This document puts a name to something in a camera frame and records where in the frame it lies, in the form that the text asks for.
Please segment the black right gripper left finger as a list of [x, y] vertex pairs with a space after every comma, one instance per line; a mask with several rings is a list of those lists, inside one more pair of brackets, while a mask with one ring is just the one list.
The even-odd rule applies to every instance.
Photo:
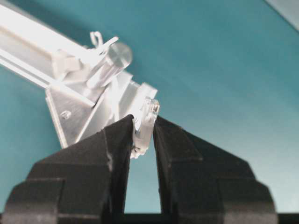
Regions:
[[4, 224], [103, 224], [123, 213], [133, 116], [34, 164], [2, 213]]

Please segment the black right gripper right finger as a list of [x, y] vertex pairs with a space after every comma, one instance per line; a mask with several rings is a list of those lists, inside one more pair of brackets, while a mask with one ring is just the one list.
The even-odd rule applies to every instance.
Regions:
[[161, 210], [177, 224], [276, 224], [249, 164], [158, 117], [153, 131]]

